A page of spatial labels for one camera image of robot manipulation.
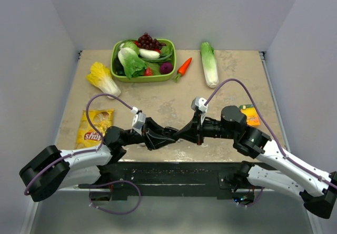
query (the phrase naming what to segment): cable clip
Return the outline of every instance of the cable clip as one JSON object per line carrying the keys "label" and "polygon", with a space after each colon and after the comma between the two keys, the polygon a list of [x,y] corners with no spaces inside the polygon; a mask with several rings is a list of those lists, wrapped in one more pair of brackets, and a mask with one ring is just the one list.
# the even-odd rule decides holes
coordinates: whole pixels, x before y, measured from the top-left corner
{"label": "cable clip", "polygon": [[138,110],[137,107],[132,107],[131,113],[132,113],[133,115],[136,115],[138,112],[139,112],[139,110]]}
{"label": "cable clip", "polygon": [[135,130],[138,134],[142,134],[142,128],[145,125],[146,115],[142,112],[134,115],[132,120],[132,129]]}
{"label": "cable clip", "polygon": [[195,97],[191,104],[191,109],[194,111],[201,111],[201,124],[204,123],[206,118],[206,113],[208,110],[208,105],[205,105],[206,99],[202,97]]}

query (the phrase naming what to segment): carrot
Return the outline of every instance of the carrot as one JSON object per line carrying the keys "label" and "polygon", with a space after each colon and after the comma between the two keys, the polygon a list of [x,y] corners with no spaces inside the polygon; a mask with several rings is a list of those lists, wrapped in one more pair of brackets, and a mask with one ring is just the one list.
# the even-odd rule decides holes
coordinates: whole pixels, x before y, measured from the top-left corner
{"label": "carrot", "polygon": [[177,71],[177,75],[173,78],[173,80],[177,83],[180,79],[180,77],[182,77],[186,71],[187,68],[189,67],[190,63],[192,61],[192,58],[189,58],[187,61],[185,61],[185,63],[178,69]]}

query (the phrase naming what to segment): white radish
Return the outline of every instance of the white radish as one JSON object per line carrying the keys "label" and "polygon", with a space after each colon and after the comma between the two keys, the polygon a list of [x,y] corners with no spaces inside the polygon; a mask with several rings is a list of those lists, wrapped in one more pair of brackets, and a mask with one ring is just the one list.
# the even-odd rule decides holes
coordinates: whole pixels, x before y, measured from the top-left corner
{"label": "white radish", "polygon": [[145,59],[159,59],[160,53],[147,49],[139,49],[139,55]]}

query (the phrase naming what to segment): green leafy vegetable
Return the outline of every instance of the green leafy vegetable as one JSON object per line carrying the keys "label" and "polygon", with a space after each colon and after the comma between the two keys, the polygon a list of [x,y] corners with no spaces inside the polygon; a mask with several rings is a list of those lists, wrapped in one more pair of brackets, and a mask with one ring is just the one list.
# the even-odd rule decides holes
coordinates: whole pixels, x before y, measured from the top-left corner
{"label": "green leafy vegetable", "polygon": [[122,48],[127,48],[127,47],[131,48],[133,51],[135,51],[137,53],[137,55],[139,54],[139,48],[132,41],[125,42],[124,45],[122,46]]}
{"label": "green leafy vegetable", "polygon": [[200,47],[200,54],[206,83],[210,88],[215,88],[219,83],[219,78],[217,75],[214,48],[211,47],[210,43],[203,42]]}
{"label": "green leafy vegetable", "polygon": [[160,66],[157,63],[146,62],[146,66],[152,70],[153,75],[161,74],[159,71]]}
{"label": "green leafy vegetable", "polygon": [[123,40],[119,43],[118,45],[118,49],[120,50],[121,49],[121,45],[125,44],[126,42],[135,42],[136,40],[134,39],[126,39],[126,40]]}
{"label": "green leafy vegetable", "polygon": [[162,49],[160,50],[160,56],[161,57],[166,57],[172,53],[172,46],[167,45],[163,46]]}
{"label": "green leafy vegetable", "polygon": [[124,67],[127,78],[144,75],[147,69],[146,62],[140,59],[135,51],[129,47],[122,48],[118,52],[118,59]]}
{"label": "green leafy vegetable", "polygon": [[171,60],[171,55],[168,55],[166,57],[163,58],[159,58],[159,59],[145,59],[142,58],[142,60],[146,61],[146,62],[152,62],[152,63],[160,63],[160,62],[169,62]]}

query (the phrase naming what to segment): green plastic tray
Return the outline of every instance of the green plastic tray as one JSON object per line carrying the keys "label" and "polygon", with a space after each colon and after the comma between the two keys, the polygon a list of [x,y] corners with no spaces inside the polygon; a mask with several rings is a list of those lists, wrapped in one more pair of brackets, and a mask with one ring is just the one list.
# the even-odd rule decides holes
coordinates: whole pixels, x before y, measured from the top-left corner
{"label": "green plastic tray", "polygon": [[126,76],[117,75],[115,73],[116,70],[115,70],[113,61],[117,56],[118,48],[120,46],[120,43],[122,42],[122,41],[119,41],[114,46],[114,50],[112,51],[111,62],[110,62],[110,71],[111,71],[111,74],[113,76],[113,79],[117,79],[117,80],[119,80],[121,82],[125,82],[125,83],[154,83],[154,82],[163,82],[165,80],[169,80],[175,72],[175,65],[176,65],[175,47],[174,47],[173,43],[168,39],[159,38],[158,41],[160,43],[170,44],[173,48],[172,59],[171,59],[171,63],[173,65],[172,72],[170,72],[169,74],[166,74],[166,75],[139,76],[139,77],[131,78],[131,79],[128,79]]}

